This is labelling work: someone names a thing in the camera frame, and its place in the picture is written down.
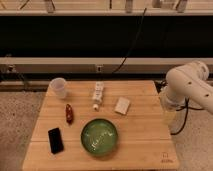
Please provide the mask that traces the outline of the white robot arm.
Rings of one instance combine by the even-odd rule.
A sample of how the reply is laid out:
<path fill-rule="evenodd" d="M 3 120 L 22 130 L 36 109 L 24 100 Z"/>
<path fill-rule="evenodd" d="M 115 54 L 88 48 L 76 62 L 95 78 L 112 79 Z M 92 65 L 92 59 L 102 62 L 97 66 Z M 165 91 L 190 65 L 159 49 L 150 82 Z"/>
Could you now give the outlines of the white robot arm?
<path fill-rule="evenodd" d="M 167 85 L 159 93 L 167 125 L 173 121 L 176 110 L 186 98 L 213 114 L 213 86 L 206 82 L 208 77 L 209 69 L 202 61 L 193 61 L 167 72 Z"/>

